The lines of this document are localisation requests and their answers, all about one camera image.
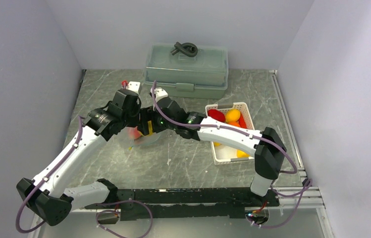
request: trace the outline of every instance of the red vegetable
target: red vegetable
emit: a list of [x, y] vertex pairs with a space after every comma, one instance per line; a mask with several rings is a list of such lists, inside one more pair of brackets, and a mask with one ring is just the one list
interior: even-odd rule
[[241, 117], [238, 120], [238, 123], [241, 126], [241, 128], [248, 129], [247, 124], [245, 123], [244, 117], [242, 116], [242, 113], [241, 113]]
[[215, 119], [215, 120], [218, 120], [219, 122], [225, 122], [226, 121], [226, 118], [224, 116], [223, 113], [219, 112], [218, 110], [216, 109], [210, 109], [207, 111], [207, 115], [209, 115], [209, 117]]

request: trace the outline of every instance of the transparent green container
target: transparent green container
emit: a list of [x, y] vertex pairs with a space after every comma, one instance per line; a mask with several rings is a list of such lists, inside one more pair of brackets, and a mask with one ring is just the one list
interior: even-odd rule
[[152, 45], [145, 70], [145, 84], [158, 82], [170, 96], [221, 99], [227, 89], [228, 61], [225, 47], [197, 46], [195, 57], [170, 53], [174, 44]]

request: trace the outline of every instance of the wall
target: wall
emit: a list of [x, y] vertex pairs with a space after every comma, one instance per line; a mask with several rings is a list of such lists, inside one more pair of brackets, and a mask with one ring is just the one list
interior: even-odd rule
[[[0, 0], [0, 237], [15, 229], [16, 184], [61, 150], [81, 68], [44, 0]], [[33, 213], [25, 209], [23, 227]]]
[[316, 0], [278, 70], [337, 237], [371, 237], [371, 0]]
[[277, 69], [313, 0], [47, 0], [80, 65], [144, 68], [151, 43], [226, 46], [231, 68]]

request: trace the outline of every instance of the white basket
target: white basket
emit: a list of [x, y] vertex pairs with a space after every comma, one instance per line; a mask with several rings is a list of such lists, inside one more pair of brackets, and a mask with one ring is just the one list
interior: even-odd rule
[[[206, 106], [206, 115], [210, 109], [216, 109], [222, 113], [226, 113], [231, 109], [238, 109], [244, 117], [247, 129], [254, 130], [254, 124], [252, 123], [250, 111], [248, 110], [248, 106], [246, 103], [220, 105], [210, 104]], [[252, 161], [254, 159], [253, 157], [237, 158], [236, 149], [225, 145], [214, 146], [213, 142], [210, 142], [210, 144], [212, 146], [212, 153], [215, 165], [226, 165], [237, 162]]]

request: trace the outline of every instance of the marble tabletop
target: marble tabletop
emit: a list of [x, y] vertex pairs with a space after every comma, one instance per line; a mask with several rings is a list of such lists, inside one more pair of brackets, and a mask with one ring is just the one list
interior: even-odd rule
[[[66, 144], [77, 132], [77, 116], [103, 107], [121, 87], [121, 81], [144, 82], [142, 70], [87, 70], [67, 133]], [[204, 113], [207, 104], [247, 103], [255, 129], [274, 128], [282, 138], [289, 155], [295, 150], [281, 113], [280, 101], [268, 70], [229, 71], [228, 89], [220, 100], [176, 98], [185, 111]], [[142, 107], [152, 104], [149, 86], [140, 94]], [[283, 170], [291, 170], [288, 161]], [[214, 165], [209, 142], [186, 140], [173, 131], [164, 131], [151, 145], [128, 148], [124, 136], [113, 136], [109, 142], [80, 169], [69, 187], [93, 183], [105, 178], [118, 188], [196, 188], [247, 187], [254, 175], [254, 162]], [[276, 186], [301, 186], [299, 175], [281, 174]]]

